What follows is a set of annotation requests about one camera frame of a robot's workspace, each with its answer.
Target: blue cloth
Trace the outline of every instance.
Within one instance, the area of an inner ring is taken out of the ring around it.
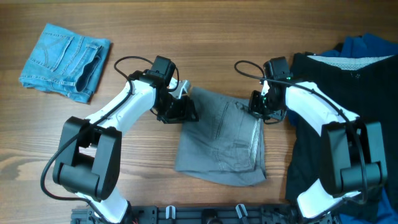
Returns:
[[[379,210],[377,211],[377,223],[378,224],[388,224],[388,223],[398,223],[398,214],[391,207],[386,190],[382,190],[381,193],[382,200],[379,202]],[[340,219],[343,224],[370,224],[365,220],[359,220],[355,217],[349,215],[340,214]]]
[[[373,34],[362,37],[346,37],[342,50],[328,50],[320,54],[324,57],[383,57],[398,54],[398,44],[384,40]]]
[[[47,24],[22,70],[26,88],[87,103],[95,92],[111,42]]]

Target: pile of clothes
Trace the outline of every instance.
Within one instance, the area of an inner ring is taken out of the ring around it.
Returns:
[[[398,222],[398,44],[372,34],[347,37],[343,44],[320,55],[295,54],[290,71],[315,82],[342,107],[362,118],[380,121],[388,180],[383,189],[371,190],[365,205],[348,203],[338,209],[343,223]],[[318,179],[320,137],[293,111],[297,140],[287,172],[286,199],[295,202]]]

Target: gray pants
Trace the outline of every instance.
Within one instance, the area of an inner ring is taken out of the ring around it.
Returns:
[[[182,126],[175,170],[233,186],[266,179],[261,119],[251,116],[249,100],[193,88],[199,122]]]

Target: wooden tabletop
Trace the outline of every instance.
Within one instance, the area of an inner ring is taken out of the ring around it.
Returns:
[[[261,86],[238,75],[233,69],[236,61],[263,64],[286,56],[291,62],[296,52],[329,50],[347,35],[365,32],[396,41],[397,9],[397,1],[0,4],[0,223],[68,223],[70,210],[83,204],[48,198],[39,179],[57,150],[64,122],[70,116],[95,113],[123,88],[125,80],[113,70],[117,59],[139,55],[153,60],[162,55],[171,58],[180,77],[193,86],[249,98]],[[98,91],[89,104],[25,89],[19,83],[46,23],[112,41]],[[128,61],[120,67],[131,73],[148,65]],[[251,67],[247,71],[258,72]],[[284,201],[295,141],[287,121],[264,129],[267,181],[255,187],[230,187],[175,172],[180,130],[180,124],[165,125],[146,113],[123,138],[118,188],[132,205]],[[51,175],[47,185],[57,195],[69,195]]]

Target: table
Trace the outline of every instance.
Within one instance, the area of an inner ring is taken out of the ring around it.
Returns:
[[[396,1],[16,2],[0,4],[0,223],[68,223],[70,209],[82,205],[45,196],[40,175],[57,150],[64,122],[98,111],[121,91],[125,81],[112,65],[123,56],[168,57],[193,86],[249,98],[261,86],[234,71],[238,60],[263,64],[286,56],[291,63],[293,53],[329,50],[347,35],[371,32],[389,40],[398,35]],[[25,89],[18,81],[47,22],[113,42],[98,91],[87,105]],[[128,61],[120,67],[131,73],[148,65]],[[118,188],[132,205],[285,202],[295,142],[287,121],[264,128],[267,181],[255,187],[219,185],[175,172],[180,130],[180,124],[164,125],[146,113],[123,138]],[[51,175],[47,185],[57,195],[70,195]]]

